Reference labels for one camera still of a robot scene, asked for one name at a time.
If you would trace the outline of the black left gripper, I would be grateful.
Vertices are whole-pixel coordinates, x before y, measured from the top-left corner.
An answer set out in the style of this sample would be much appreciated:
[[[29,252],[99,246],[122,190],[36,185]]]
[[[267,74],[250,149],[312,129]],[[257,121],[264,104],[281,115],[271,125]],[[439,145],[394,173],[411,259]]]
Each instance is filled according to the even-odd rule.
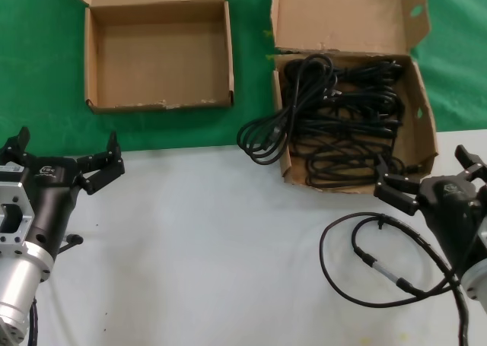
[[[28,127],[7,139],[1,160],[23,160],[30,140]],[[116,132],[111,132],[104,152],[79,157],[39,157],[30,165],[1,167],[1,181],[20,183],[33,209],[27,241],[45,249],[54,259],[69,248],[62,246],[68,220],[81,188],[93,195],[125,173]]]

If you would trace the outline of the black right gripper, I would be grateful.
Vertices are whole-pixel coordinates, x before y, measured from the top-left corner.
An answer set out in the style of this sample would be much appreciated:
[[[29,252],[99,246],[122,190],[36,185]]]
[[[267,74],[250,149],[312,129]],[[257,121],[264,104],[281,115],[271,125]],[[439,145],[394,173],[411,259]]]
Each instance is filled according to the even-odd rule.
[[[486,247],[478,236],[479,225],[486,216],[486,203],[480,200],[473,184],[476,179],[486,184],[486,164],[462,144],[456,147],[455,158],[462,172],[427,178],[420,184],[419,179],[389,173],[386,161],[378,155],[374,196],[407,215],[420,209],[454,274],[461,279],[486,259]]]

